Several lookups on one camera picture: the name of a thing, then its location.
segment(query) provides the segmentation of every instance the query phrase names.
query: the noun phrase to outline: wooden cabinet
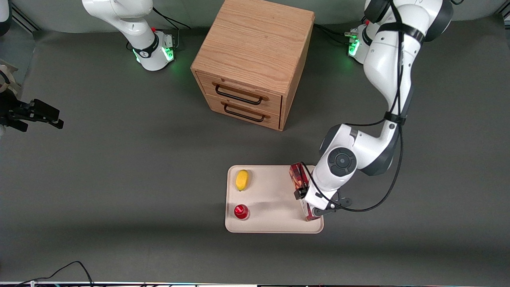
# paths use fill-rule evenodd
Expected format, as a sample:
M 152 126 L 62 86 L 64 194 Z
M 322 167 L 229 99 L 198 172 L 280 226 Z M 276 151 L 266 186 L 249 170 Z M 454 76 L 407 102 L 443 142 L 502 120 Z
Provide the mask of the wooden cabinet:
M 315 15 L 263 0 L 225 0 L 191 70 L 209 107 L 283 130 Z

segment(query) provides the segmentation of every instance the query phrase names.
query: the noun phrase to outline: gray table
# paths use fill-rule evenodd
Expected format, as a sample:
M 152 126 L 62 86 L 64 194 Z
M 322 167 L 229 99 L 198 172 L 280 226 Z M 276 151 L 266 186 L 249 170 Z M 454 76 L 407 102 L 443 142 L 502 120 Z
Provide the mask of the gray table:
M 37 35 L 23 97 L 58 107 L 65 127 L 31 124 L 0 142 L 2 280 L 81 260 L 96 281 L 510 284 L 500 17 L 454 22 L 423 47 L 393 193 L 371 212 L 327 216 L 317 235 L 227 232 L 226 172 L 315 164 L 331 126 L 380 119 L 383 97 L 314 31 L 284 132 L 214 113 L 189 70 L 205 33 L 183 33 L 176 62 L 154 73 L 119 33 Z M 355 208 L 376 203 L 394 168 L 356 174 L 344 195 Z M 85 275 L 73 267 L 56 280 Z

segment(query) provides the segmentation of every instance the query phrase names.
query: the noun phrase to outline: red snack box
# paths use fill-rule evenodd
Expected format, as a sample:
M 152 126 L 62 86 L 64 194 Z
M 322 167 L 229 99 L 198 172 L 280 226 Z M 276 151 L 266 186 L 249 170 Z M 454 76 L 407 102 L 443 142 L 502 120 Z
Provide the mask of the red snack box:
M 314 219 L 319 219 L 320 217 L 314 216 L 312 213 L 312 209 L 310 205 L 304 200 L 304 196 L 308 190 L 308 177 L 305 172 L 303 165 L 298 162 L 290 166 L 289 169 L 290 177 L 292 178 L 292 182 L 294 182 L 295 192 L 294 196 L 296 200 L 299 200 L 301 203 L 301 208 L 303 209 L 304 216 L 307 221 L 311 221 Z

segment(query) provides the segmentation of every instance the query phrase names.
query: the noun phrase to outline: black metal handle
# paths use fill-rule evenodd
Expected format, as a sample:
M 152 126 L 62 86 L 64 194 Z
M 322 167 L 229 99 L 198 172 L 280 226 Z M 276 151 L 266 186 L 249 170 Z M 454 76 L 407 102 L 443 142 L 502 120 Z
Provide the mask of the black metal handle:
M 243 103 L 247 103 L 247 104 L 251 104 L 251 105 L 260 105 L 260 103 L 262 102 L 262 97 L 259 98 L 258 101 L 254 102 L 254 101 L 250 101 L 250 100 L 247 100 L 247 99 L 243 99 L 243 98 L 240 98 L 240 97 L 237 97 L 233 94 L 229 94 L 229 93 L 226 93 L 226 92 L 220 92 L 218 89 L 220 88 L 220 85 L 216 85 L 216 93 L 218 95 L 222 95 L 222 96 L 225 96 L 227 98 L 231 98 L 231 99 L 234 99 L 234 100 L 238 100 L 238 101 L 241 101 Z
M 251 116 L 247 116 L 247 115 L 243 115 L 243 114 L 240 114 L 240 113 L 232 112 L 232 111 L 229 111 L 229 110 L 226 109 L 228 107 L 227 104 L 224 104 L 224 105 L 225 106 L 223 107 L 223 110 L 226 113 L 233 114 L 233 115 L 236 115 L 236 116 L 240 116 L 242 118 L 249 119 L 250 121 L 261 123 L 264 120 L 264 118 L 266 117 L 266 116 L 262 115 L 262 118 L 254 118 L 254 117 L 251 117 Z

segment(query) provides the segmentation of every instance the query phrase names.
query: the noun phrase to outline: black cable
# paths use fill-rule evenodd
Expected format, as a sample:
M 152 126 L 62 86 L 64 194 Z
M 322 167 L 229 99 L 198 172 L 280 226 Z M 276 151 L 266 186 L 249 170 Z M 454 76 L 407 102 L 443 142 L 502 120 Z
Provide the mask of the black cable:
M 165 18 L 163 17 L 163 19 L 165 19 L 168 23 L 172 24 L 172 26 L 174 26 L 177 30 L 180 30 L 179 27 L 177 27 L 177 25 L 175 25 L 172 21 L 170 21 L 168 18 Z
M 328 31 L 328 32 L 330 32 L 330 33 L 331 33 L 331 34 L 333 34 L 333 35 L 340 35 L 340 36 L 344 36 L 344 33 L 343 33 L 343 32 L 335 32 L 335 31 L 331 30 L 330 28 L 327 28 L 327 27 L 325 27 L 325 26 L 323 26 L 323 25 L 314 24 L 314 27 L 319 28 L 319 29 L 322 29 L 322 30 L 325 30 L 325 31 Z
M 390 1 L 390 5 L 391 5 L 391 8 L 393 10 L 393 14 L 395 15 L 396 22 L 397 23 L 402 23 L 402 18 L 400 17 L 400 13 L 398 12 L 397 8 L 395 7 L 395 4 L 393 3 L 393 0 Z M 395 99 L 393 101 L 392 107 L 390 109 L 390 112 L 391 112 L 394 109 L 395 105 L 398 103 L 398 116 L 399 117 L 402 115 L 401 102 L 400 102 L 400 85 L 402 83 L 402 74 L 403 74 L 402 42 L 403 42 L 403 32 L 399 31 L 398 32 L 398 57 L 397 57 L 397 92 L 396 92 Z M 347 124 L 347 125 L 361 126 L 361 127 L 364 127 L 364 126 L 374 126 L 374 125 L 378 125 L 378 124 L 380 124 L 380 123 L 382 123 L 384 121 L 385 121 L 385 119 L 383 118 L 379 122 L 375 122 L 375 123 L 371 123 L 371 124 L 364 124 L 364 125 L 360 125 L 360 124 Z M 322 191 L 319 189 L 319 186 L 315 182 L 312 174 L 308 170 L 308 167 L 306 166 L 306 164 L 304 162 L 301 162 L 301 164 L 306 169 L 306 171 L 308 173 L 308 176 L 310 177 L 313 185 L 315 186 L 315 188 L 317 189 L 319 194 L 322 195 L 324 198 L 326 198 L 326 200 L 330 204 L 332 204 L 333 206 L 335 206 L 335 207 L 337 207 L 339 209 L 343 209 L 343 210 L 351 211 L 351 212 L 366 212 L 366 211 L 373 210 L 374 208 L 380 206 L 388 198 L 388 196 L 390 195 L 391 191 L 393 190 L 393 187 L 395 186 L 395 183 L 397 181 L 398 175 L 400 173 L 400 167 L 402 165 L 402 158 L 403 158 L 403 155 L 404 155 L 404 141 L 403 141 L 403 135 L 402 135 L 402 125 L 401 124 L 396 124 L 396 125 L 397 125 L 397 128 L 398 128 L 398 136 L 399 136 L 399 140 L 400 140 L 400 154 L 399 154 L 399 157 L 398 157 L 397 170 L 395 171 L 395 175 L 393 176 L 393 180 L 392 180 L 392 182 L 390 184 L 390 187 L 388 188 L 388 191 L 386 192 L 384 197 L 378 203 L 376 203 L 375 205 L 372 205 L 372 206 L 370 206 L 368 208 L 364 208 L 364 209 L 352 209 L 352 208 L 344 207 L 344 206 L 342 206 L 342 205 L 332 201 L 331 199 L 329 199 L 328 197 L 326 197 L 322 193 Z
M 165 18 L 165 19 L 167 19 L 167 20 L 174 21 L 174 22 L 176 22 L 176 23 L 179 23 L 179 24 L 181 24 L 181 25 L 183 25 L 183 26 L 187 27 L 188 29 L 191 29 L 191 27 L 190 27 L 190 26 L 188 26 L 188 25 L 186 25 L 186 24 L 184 24 L 184 23 L 181 23 L 181 22 L 179 22 L 179 21 L 177 21 L 177 20 L 175 20 L 175 19 L 172 19 L 172 18 L 170 18 L 170 17 L 168 17 L 168 16 L 163 15 L 163 14 L 162 14 L 160 11 L 158 11 L 156 8 L 154 8 L 154 7 L 153 7 L 152 9 L 154 10 L 154 12 L 156 12 L 156 13 L 157 13 L 158 15 L 160 15 L 161 17 L 163 17 L 163 18 Z
M 371 126 L 376 126 L 382 122 L 384 122 L 385 119 L 381 119 L 380 121 L 378 122 L 374 122 L 374 123 L 371 123 L 371 124 L 350 124 L 350 123 L 345 123 L 345 125 L 348 125 L 348 126 L 354 126 L 354 127 L 371 127 Z
M 7 75 L 4 72 L 0 71 L 0 76 L 2 76 L 2 78 L 4 78 L 4 81 L 6 84 L 9 85 L 11 83 L 11 81 L 9 80 L 9 78 L 7 78 Z
M 402 136 L 402 126 L 401 125 L 397 125 L 398 126 L 398 133 L 399 133 L 399 138 L 400 138 L 400 155 L 398 157 L 398 163 L 397 163 L 397 170 L 395 171 L 395 175 L 393 176 L 393 180 L 391 182 L 391 185 L 390 187 L 388 188 L 388 191 L 386 192 L 386 194 L 384 195 L 384 197 L 379 201 L 377 202 L 375 205 L 372 205 L 368 208 L 364 208 L 364 209 L 352 209 L 352 208 L 347 208 L 347 207 L 344 207 L 334 201 L 332 201 L 331 199 L 329 199 L 328 197 L 326 197 L 322 191 L 319 189 L 319 187 L 317 186 L 317 183 L 315 182 L 312 174 L 310 173 L 310 170 L 308 170 L 308 167 L 306 166 L 306 164 L 304 162 L 301 162 L 301 164 L 304 166 L 304 169 L 307 171 L 308 173 L 308 176 L 310 177 L 310 179 L 312 180 L 312 183 L 313 185 L 315 186 L 315 188 L 317 189 L 317 191 L 322 195 L 322 197 L 326 198 L 326 200 L 332 204 L 333 206 L 339 208 L 339 209 L 343 209 L 345 211 L 351 211 L 351 212 L 366 212 L 366 211 L 371 211 L 373 210 L 374 208 L 376 207 L 379 207 L 389 196 L 390 196 L 390 193 L 391 191 L 393 190 L 393 187 L 395 186 L 395 183 L 397 182 L 397 178 L 398 178 L 398 175 L 400 173 L 400 167 L 402 165 L 402 158 L 403 158 L 403 155 L 404 155 L 404 143 L 403 143 L 403 136 Z
M 57 273 L 59 273 L 60 271 L 62 271 L 63 269 L 65 269 L 66 267 L 68 267 L 69 265 L 71 264 L 74 264 L 74 263 L 78 263 L 80 264 L 80 266 L 83 268 L 83 270 L 85 271 L 85 274 L 87 274 L 87 278 L 89 279 L 89 283 L 90 283 L 90 286 L 92 287 L 94 285 L 93 281 L 92 281 L 92 278 L 90 277 L 90 274 L 89 272 L 87 271 L 87 269 L 85 268 L 85 266 L 83 265 L 83 263 L 81 263 L 80 261 L 73 261 L 69 264 L 67 264 L 66 266 L 60 268 L 59 270 L 56 270 L 50 277 L 39 277 L 39 278 L 34 278 L 34 279 L 30 279 L 30 280 L 27 280 L 25 282 L 22 282 L 22 283 L 19 283 L 19 284 L 16 284 L 14 287 L 19 287 L 21 285 L 24 285 L 24 284 L 27 284 L 27 283 L 30 283 L 30 281 L 39 281 L 39 280 L 47 280 L 47 279 L 50 279 L 52 278 L 53 276 L 55 276 Z
M 331 40 L 335 41 L 336 43 L 340 43 L 342 45 L 350 45 L 350 43 L 348 43 L 348 42 L 342 42 L 340 40 L 333 38 L 330 34 L 328 34 L 327 30 L 323 30 L 320 26 L 315 26 L 315 27 L 318 28 L 319 30 L 321 30 L 322 32 L 324 32 L 324 34 L 326 34 L 326 36 L 328 36 Z

